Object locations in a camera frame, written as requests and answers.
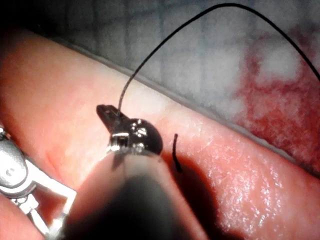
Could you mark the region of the left arm needle driver jaw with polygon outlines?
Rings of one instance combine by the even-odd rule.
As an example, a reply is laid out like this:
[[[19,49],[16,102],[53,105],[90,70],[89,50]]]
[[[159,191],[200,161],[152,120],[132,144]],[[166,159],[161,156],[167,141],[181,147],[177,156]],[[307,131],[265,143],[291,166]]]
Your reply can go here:
[[[113,105],[100,104],[96,106],[97,115],[103,120],[127,119],[128,117]]]
[[[98,116],[110,134],[114,132],[120,123],[120,117],[114,112],[102,112]]]

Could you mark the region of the left arm needle driver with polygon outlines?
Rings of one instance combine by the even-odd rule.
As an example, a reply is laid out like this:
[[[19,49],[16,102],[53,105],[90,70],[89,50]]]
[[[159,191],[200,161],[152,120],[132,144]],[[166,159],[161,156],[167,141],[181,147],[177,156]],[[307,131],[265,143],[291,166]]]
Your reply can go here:
[[[116,121],[111,128],[110,146],[116,149],[135,149],[160,154],[163,140],[159,131],[141,118],[126,118]]]

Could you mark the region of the right arm needle driver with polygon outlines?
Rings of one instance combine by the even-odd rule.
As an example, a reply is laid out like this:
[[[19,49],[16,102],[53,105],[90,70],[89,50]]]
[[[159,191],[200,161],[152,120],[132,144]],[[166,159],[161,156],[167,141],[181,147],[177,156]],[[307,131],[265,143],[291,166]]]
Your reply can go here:
[[[23,151],[0,127],[0,193],[14,203],[24,203],[36,187]]]

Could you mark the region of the right arm needle driver jaw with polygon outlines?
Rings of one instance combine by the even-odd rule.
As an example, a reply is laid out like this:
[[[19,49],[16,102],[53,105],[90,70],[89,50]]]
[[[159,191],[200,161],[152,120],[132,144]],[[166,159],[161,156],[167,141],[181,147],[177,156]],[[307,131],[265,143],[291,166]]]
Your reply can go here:
[[[23,213],[28,216],[45,239],[62,239],[65,214],[63,213],[59,217],[54,218],[51,225],[48,226],[37,211],[38,205],[39,203],[34,197],[26,197],[23,203]]]
[[[31,161],[26,160],[26,165],[28,167],[28,176],[31,177],[31,180],[36,184],[45,187],[58,195],[67,197],[68,200],[76,197],[77,193],[75,190],[53,179]]]

